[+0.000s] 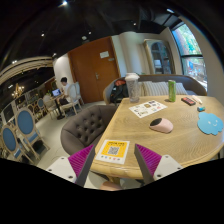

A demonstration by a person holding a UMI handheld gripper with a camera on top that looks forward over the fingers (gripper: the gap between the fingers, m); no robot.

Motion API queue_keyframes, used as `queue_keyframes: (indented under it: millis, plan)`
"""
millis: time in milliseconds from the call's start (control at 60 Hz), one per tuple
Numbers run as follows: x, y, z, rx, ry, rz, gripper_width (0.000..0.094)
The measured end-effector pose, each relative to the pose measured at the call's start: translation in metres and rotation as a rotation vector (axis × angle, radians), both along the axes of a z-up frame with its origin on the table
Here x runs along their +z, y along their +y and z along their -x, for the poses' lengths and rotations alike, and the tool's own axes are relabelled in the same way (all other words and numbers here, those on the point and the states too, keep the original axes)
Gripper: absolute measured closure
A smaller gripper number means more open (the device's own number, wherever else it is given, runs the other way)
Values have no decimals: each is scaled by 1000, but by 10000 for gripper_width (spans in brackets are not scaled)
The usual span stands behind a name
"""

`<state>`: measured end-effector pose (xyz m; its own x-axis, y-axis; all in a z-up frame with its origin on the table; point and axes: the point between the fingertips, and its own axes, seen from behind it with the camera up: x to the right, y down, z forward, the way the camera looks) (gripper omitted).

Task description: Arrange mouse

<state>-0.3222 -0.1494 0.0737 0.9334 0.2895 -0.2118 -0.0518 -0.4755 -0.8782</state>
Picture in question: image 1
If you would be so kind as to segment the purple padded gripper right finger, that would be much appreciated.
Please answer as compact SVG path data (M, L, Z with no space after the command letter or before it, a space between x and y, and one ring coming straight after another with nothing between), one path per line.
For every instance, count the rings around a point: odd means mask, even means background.
M159 155L139 144L135 145L134 154L145 185L182 169L182 166L170 155Z

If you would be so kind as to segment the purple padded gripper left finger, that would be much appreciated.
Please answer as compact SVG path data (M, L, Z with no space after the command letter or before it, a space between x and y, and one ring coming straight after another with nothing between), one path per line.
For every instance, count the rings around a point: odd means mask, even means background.
M90 145L69 157L59 157L47 171L83 187L95 156L95 146Z

